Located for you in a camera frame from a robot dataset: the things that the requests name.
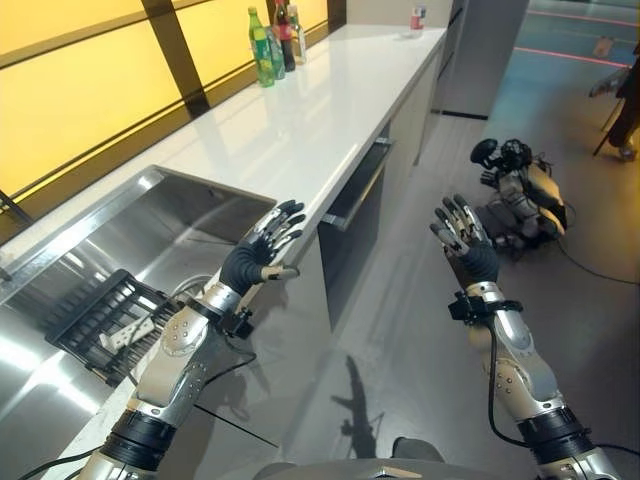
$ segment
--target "white countertop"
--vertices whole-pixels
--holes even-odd
[[[274,87],[246,88],[58,207],[0,249],[5,262],[150,165],[278,202],[302,201],[303,237],[309,237],[445,31],[426,29],[407,38],[406,27],[339,29],[309,50],[306,65]],[[122,382],[62,456],[103,442],[132,391]],[[63,478],[75,468],[60,467],[44,478]]]

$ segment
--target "stainless steel sink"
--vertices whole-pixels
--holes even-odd
[[[0,463],[15,466],[8,478],[56,456],[95,413],[91,405],[110,392],[45,342],[59,321],[52,312],[120,268],[168,294],[190,279],[206,279],[274,204],[151,167],[6,267],[12,279],[0,283]],[[34,383],[52,358],[64,386]],[[16,430],[20,422],[28,424]],[[49,433],[35,435],[38,425]]]

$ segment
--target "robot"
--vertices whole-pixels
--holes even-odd
[[[556,378],[535,350],[522,320],[522,306],[507,300],[496,281],[498,260],[479,218],[464,199],[445,199],[431,230],[440,239],[462,291],[449,306],[469,329],[490,380],[490,423],[506,441],[531,450],[541,479],[621,480],[605,453],[594,447],[558,390]],[[81,480],[156,478],[156,471],[206,383],[207,367],[220,349],[240,300],[252,285],[298,275],[295,267],[272,262],[299,237],[303,205],[289,201],[269,212],[232,250],[219,280],[202,297],[189,300],[167,323],[161,346],[132,394],[126,411],[104,445],[82,469]],[[516,422],[522,440],[493,424],[493,397]],[[321,465],[277,465],[261,480],[355,478],[460,478],[490,480],[488,474],[441,461],[407,458],[344,460]]]
[[[488,138],[474,147],[471,162],[485,168],[480,183],[497,193],[476,209],[497,249],[522,252],[564,236],[565,204],[542,154],[533,156],[517,139],[499,146]]]

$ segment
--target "plastic bottle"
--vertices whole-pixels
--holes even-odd
[[[275,73],[271,61],[271,48],[267,32],[260,23],[256,7],[249,7],[249,40],[253,50],[253,58],[258,70],[258,82],[263,87],[270,87],[275,83]]]
[[[273,30],[270,28],[266,28],[265,30],[267,32],[267,38],[269,39],[269,47],[271,48],[273,72],[276,76],[276,80],[282,80],[284,78],[284,57],[282,56],[280,40],[278,40],[273,34]]]

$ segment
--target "black dish rack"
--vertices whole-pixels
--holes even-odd
[[[55,327],[45,339],[115,387],[158,340],[162,327],[180,307],[164,292],[137,281],[126,270],[117,270],[96,288],[76,291],[73,298],[67,298],[53,312]],[[112,335],[147,315],[156,328],[137,342],[116,354],[100,343],[100,334]]]

